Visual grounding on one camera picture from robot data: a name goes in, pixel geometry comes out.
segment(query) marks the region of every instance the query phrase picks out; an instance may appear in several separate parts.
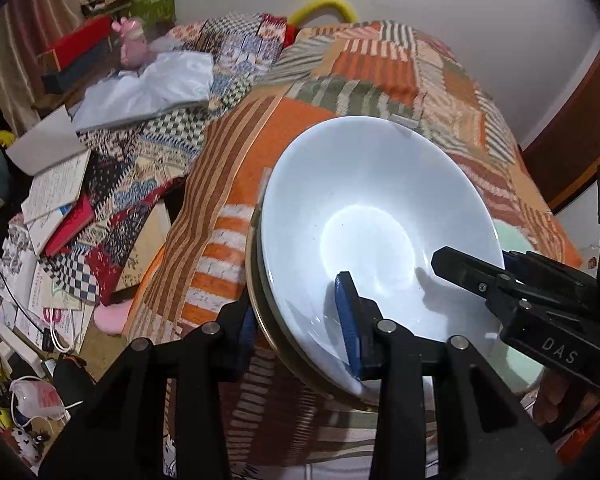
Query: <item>patchwork blanket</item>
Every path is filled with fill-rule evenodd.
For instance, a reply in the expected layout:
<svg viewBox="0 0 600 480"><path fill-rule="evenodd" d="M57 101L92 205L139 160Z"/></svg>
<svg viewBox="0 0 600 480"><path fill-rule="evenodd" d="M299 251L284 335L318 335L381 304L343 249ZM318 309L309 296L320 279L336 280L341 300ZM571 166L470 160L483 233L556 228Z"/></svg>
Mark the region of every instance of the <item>patchwork blanket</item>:
<svg viewBox="0 0 600 480"><path fill-rule="evenodd" d="M93 150L85 183L95 218L67 252L42 258L58 285L85 302L109 304L155 203L189 173L209 122L240 102L278 59L285 32L286 19L269 14L230 14L171 29L184 49L214 56L209 106L80 134Z"/></svg>
<svg viewBox="0 0 600 480"><path fill-rule="evenodd" d="M247 97L205 129L185 205L128 321L128 337L181 338L240 296L262 175L299 134L337 116L390 114L417 121L417 132L458 164L493 218L519 229L539 253L579 265L497 106L446 45L394 22L306 28ZM372 454L376 415L320 397L263 339L242 381L224 386L234 462L293 465Z"/></svg>

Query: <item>striped curtain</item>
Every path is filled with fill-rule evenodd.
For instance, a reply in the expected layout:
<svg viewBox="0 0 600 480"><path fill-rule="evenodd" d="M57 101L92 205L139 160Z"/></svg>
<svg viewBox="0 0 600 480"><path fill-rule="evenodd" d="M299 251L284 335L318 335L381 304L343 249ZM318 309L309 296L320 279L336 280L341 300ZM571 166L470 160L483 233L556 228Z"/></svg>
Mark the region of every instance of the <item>striped curtain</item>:
<svg viewBox="0 0 600 480"><path fill-rule="evenodd" d="M7 0L0 9L0 109L17 135L40 120L31 108L43 94L36 56L83 19L78 0Z"/></svg>

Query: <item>red book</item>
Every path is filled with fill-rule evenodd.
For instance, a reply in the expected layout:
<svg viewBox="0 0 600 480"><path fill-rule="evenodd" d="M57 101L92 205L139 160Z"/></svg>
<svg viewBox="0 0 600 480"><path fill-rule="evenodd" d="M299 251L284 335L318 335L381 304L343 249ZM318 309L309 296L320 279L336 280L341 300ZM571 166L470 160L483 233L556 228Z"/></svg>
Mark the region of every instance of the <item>red book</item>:
<svg viewBox="0 0 600 480"><path fill-rule="evenodd" d="M93 209L85 192L81 192L78 202L69 214L64 217L56 232L51 235L45 246L45 254L49 258L56 256L61 249L82 231L94 218Z"/></svg>
<svg viewBox="0 0 600 480"><path fill-rule="evenodd" d="M74 59L109 36L111 18L108 14L89 18L73 32L49 45L46 52L38 56L43 73L59 72Z"/></svg>

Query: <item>yellow tube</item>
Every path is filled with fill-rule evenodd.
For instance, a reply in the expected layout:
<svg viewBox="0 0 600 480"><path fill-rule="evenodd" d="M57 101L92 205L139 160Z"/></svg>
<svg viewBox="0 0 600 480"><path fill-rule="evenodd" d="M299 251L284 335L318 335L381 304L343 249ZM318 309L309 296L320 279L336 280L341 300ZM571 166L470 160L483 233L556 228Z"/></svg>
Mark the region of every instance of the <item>yellow tube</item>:
<svg viewBox="0 0 600 480"><path fill-rule="evenodd" d="M308 16L323 7L333 7L336 9L342 15L345 23L355 23L358 20L355 11L345 0L312 0L301 9L296 10L286 22L289 25L297 27Z"/></svg>

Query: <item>brown wooden door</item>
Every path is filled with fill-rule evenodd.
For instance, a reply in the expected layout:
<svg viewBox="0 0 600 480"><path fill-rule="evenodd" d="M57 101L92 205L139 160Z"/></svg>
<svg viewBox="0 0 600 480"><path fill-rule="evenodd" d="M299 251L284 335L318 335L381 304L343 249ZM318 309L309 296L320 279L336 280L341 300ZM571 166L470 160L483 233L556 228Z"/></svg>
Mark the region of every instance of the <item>brown wooden door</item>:
<svg viewBox="0 0 600 480"><path fill-rule="evenodd" d="M554 213L595 180L600 164L600 52L576 91L522 157Z"/></svg>

